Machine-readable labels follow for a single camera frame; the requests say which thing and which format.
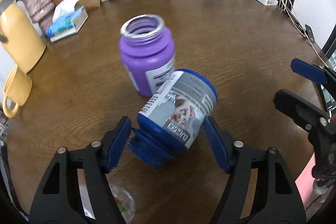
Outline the blue tissue box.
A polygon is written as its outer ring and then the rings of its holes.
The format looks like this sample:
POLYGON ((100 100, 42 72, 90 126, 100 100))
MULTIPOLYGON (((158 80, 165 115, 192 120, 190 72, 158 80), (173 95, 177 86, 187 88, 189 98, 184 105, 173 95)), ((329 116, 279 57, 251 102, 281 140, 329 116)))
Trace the blue tissue box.
POLYGON ((63 0, 55 8, 52 24, 45 34, 50 42, 77 34, 88 19, 84 6, 76 7, 80 0, 63 0))

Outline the black phone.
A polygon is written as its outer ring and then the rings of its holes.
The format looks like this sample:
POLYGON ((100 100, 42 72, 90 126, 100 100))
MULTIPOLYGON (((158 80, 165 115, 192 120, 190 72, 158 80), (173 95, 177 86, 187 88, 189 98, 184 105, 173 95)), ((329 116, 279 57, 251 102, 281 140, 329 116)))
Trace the black phone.
POLYGON ((305 32, 306 32, 306 35, 308 37, 308 40, 314 44, 315 43, 315 39, 314 39, 314 35, 313 35, 313 31, 311 29, 311 27, 309 25, 305 25, 305 32))

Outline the yellow thermos jug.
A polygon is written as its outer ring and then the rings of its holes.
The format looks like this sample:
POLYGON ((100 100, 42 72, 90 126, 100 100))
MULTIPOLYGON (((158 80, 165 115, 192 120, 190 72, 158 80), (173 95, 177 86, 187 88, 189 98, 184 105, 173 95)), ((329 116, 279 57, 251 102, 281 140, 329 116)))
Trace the yellow thermos jug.
POLYGON ((1 45, 24 73, 46 50, 29 17, 13 0, 1 0, 1 45))

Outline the blue labelled plastic jar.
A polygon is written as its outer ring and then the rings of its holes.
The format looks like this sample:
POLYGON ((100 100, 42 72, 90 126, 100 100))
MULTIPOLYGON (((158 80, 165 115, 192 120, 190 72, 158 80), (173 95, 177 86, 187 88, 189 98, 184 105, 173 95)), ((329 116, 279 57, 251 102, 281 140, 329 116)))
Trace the blue labelled plastic jar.
POLYGON ((199 73, 177 69, 137 114, 128 143, 143 162, 159 168, 185 153, 218 101, 213 84, 199 73))

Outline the yellow mug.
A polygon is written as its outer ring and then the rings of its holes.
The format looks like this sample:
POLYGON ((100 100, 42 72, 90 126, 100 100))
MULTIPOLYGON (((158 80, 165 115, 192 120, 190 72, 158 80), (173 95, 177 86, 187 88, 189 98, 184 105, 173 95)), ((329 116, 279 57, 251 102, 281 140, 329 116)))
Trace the yellow mug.
POLYGON ((33 81, 17 65, 15 65, 3 86, 2 108, 7 118, 13 118, 19 107, 28 100, 33 87, 33 81))

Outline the woven flower pot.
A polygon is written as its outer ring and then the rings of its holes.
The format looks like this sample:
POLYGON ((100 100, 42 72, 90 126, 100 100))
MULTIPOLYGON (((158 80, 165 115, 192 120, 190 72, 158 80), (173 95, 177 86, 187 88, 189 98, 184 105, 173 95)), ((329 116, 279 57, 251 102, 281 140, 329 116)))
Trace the woven flower pot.
POLYGON ((52 17, 55 10, 53 0, 23 0, 28 15, 33 23, 37 23, 40 29, 45 32, 52 24, 52 17))

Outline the purple plastic jar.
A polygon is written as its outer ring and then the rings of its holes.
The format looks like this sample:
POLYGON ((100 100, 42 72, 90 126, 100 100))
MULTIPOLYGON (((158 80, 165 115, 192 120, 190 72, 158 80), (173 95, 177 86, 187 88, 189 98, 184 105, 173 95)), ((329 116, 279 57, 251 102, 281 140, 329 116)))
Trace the purple plastic jar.
POLYGON ((119 41, 122 64, 136 91, 151 97, 175 71, 175 43, 159 15, 143 14, 125 22, 119 41))

